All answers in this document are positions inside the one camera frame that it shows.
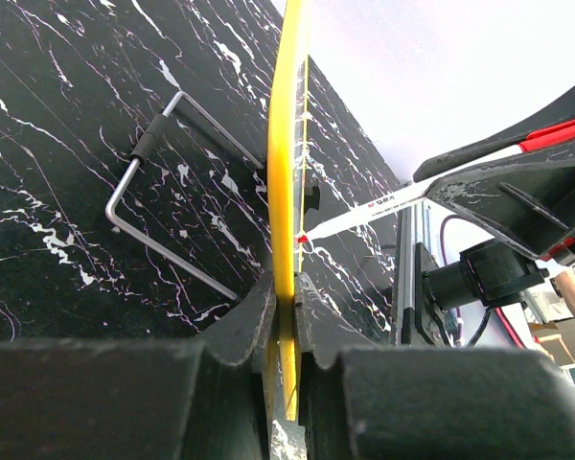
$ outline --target white wall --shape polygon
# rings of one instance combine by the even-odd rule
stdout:
[[[575,83],[575,0],[310,3],[311,56],[402,179]]]

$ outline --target yellow saw blade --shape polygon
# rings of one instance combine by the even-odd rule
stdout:
[[[287,0],[268,114],[267,186],[272,264],[279,309],[279,349],[286,418],[298,411],[299,356],[294,273],[302,267],[307,148],[309,0]]]

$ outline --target black cable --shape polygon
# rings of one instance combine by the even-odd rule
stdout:
[[[468,220],[466,220],[465,218],[458,216],[456,214],[451,214],[449,216],[446,216],[443,219],[443,221],[441,222],[441,229],[439,230],[439,239],[440,239],[440,243],[441,243],[441,256],[443,257],[443,265],[448,264],[448,255],[447,255],[446,250],[445,250],[445,227],[453,219],[460,219],[460,220],[463,220],[464,222],[468,222]],[[463,324],[462,310],[460,309],[460,307],[458,307],[456,309],[456,319],[457,319],[457,323],[458,323],[458,333],[457,333],[456,343],[458,346],[461,347],[464,344],[464,331],[463,331],[464,328],[462,326],[462,324]]]
[[[479,323],[479,327],[477,328],[477,331],[475,331],[475,333],[471,337],[471,340],[469,340],[469,343],[467,343],[467,347],[471,347],[479,341],[479,339],[481,338],[481,335],[486,330],[486,326],[488,326],[488,321],[490,321],[491,315],[492,315],[492,309],[486,309],[486,312],[483,313],[483,318],[481,319],[481,323]]]

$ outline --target black rubber grip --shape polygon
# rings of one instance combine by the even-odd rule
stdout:
[[[158,113],[138,140],[134,150],[130,154],[130,160],[132,158],[138,158],[141,164],[150,157],[151,152],[155,149],[162,138],[162,133],[166,129],[168,117],[165,117],[161,113]]]
[[[434,175],[444,173],[496,150],[504,149],[523,141],[526,136],[538,129],[551,127],[575,118],[575,86],[566,91],[556,101],[537,113],[504,129],[497,134],[426,160],[413,174],[413,180],[420,182]]]

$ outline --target black marble panel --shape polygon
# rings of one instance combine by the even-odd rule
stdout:
[[[179,88],[264,160],[280,25],[267,0],[0,0],[0,340],[191,336],[231,308],[104,206]],[[195,121],[171,119],[119,212],[245,294],[269,266],[265,183]],[[309,166],[322,198],[307,227],[397,184],[314,63]],[[305,260],[324,298],[378,341],[395,227],[320,241]]]

